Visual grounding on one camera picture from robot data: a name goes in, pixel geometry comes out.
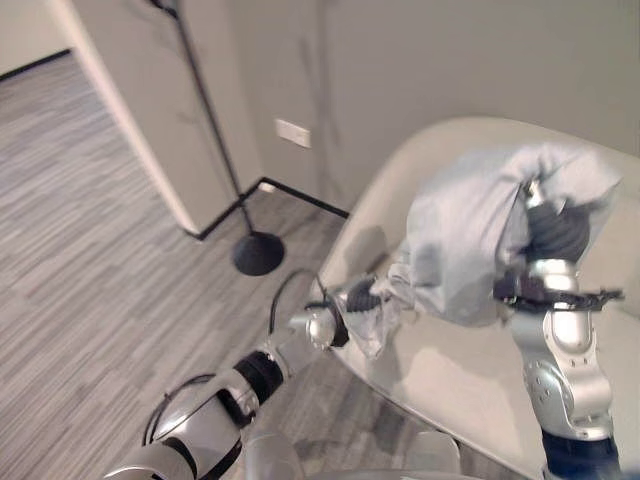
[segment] white chair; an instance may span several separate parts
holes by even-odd
[[[337,285],[371,270],[405,234],[422,182],[460,154],[556,141],[590,145],[624,176],[614,211],[580,273],[584,290],[624,287],[627,300],[596,314],[600,363],[614,392],[615,438],[624,468],[640,466],[640,159],[527,123],[490,117],[430,126],[405,142],[354,208],[321,278]],[[374,270],[386,273],[389,260]],[[522,361],[499,322],[465,328],[406,313],[383,355],[368,361],[350,342],[338,357],[389,400],[503,465],[541,478],[540,428],[522,382]]]

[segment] power cord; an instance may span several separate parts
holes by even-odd
[[[303,274],[309,275],[316,280],[316,282],[318,283],[318,287],[320,287],[320,291],[322,292],[322,300],[323,301],[327,300],[327,297],[328,297],[327,289],[322,284],[322,281],[320,280],[320,276],[318,275],[318,272],[316,272],[315,270],[311,270],[310,268],[298,268],[297,270],[294,270],[280,284],[280,287],[278,287],[278,290],[276,291],[275,295],[273,296],[273,300],[271,301],[271,312],[269,313],[269,329],[268,329],[269,335],[271,335],[276,328],[276,310],[278,309],[278,302],[280,301],[282,292],[284,292],[284,290],[287,288],[287,285],[289,285],[289,283],[291,283],[291,281],[294,278]]]
[[[147,421],[147,425],[144,428],[144,436],[142,437],[142,446],[144,447],[145,445],[149,445],[153,443],[153,437],[156,434],[156,430],[158,429],[160,418],[162,417],[162,414],[167,409],[171,401],[178,395],[178,393],[180,393],[182,390],[192,385],[207,383],[209,380],[211,380],[215,376],[216,376],[215,373],[205,373],[202,375],[196,375],[195,377],[192,377],[186,382],[184,382],[179,387],[171,390],[171,392],[165,393],[164,398],[158,404],[158,406],[153,410],[153,412],[151,413],[151,416],[149,417],[149,420]]]
[[[275,330],[276,312],[278,309],[278,302],[280,301],[280,297],[282,296],[282,293],[285,291],[285,289],[291,283],[291,281],[300,275],[309,275],[313,277],[315,281],[318,283],[318,287],[322,292],[323,302],[327,300],[328,298],[327,289],[322,284],[322,281],[320,280],[320,276],[316,271],[311,270],[309,268],[298,268],[292,271],[289,275],[287,275],[287,277],[280,284],[280,286],[278,287],[278,290],[273,296],[273,300],[271,301],[271,311],[269,314],[269,335],[271,335]],[[149,445],[153,443],[153,437],[156,434],[156,431],[158,429],[158,425],[160,423],[160,419],[162,418],[163,413],[165,412],[165,410],[167,409],[171,401],[182,390],[193,385],[207,383],[213,377],[215,377],[215,373],[205,373],[202,375],[196,375],[195,377],[192,377],[186,382],[182,383],[180,386],[174,388],[169,393],[165,393],[164,398],[158,404],[158,406],[153,410],[153,412],[151,413],[151,416],[149,417],[149,420],[147,421],[147,424],[144,428],[144,435],[142,437],[142,446],[144,447],[145,445]]]

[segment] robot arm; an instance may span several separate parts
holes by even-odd
[[[535,182],[529,188],[528,264],[497,281],[494,296],[515,310],[511,332],[542,429],[545,476],[619,478],[611,386],[598,365],[591,313],[621,292],[580,293],[575,263],[589,241],[588,216],[557,215]]]
[[[311,363],[318,350],[343,346],[347,340],[335,308],[306,309],[195,395],[172,401],[158,423],[153,443],[133,451],[104,478],[219,478],[240,454],[240,431],[260,405]]]

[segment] wall outlet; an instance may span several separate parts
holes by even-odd
[[[276,118],[276,133],[280,138],[300,145],[304,148],[311,148],[311,132],[306,128],[294,125],[291,122]]]

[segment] white wall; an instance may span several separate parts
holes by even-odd
[[[188,1],[207,86],[243,189],[262,176],[221,1]],[[178,222],[198,233],[233,201],[172,20],[142,0],[52,0],[88,76]]]
[[[0,0],[0,75],[65,48],[45,0]]]
[[[408,136],[454,116],[640,155],[638,0],[227,3],[265,172],[336,206]],[[277,138],[274,117],[310,127],[314,148]]]

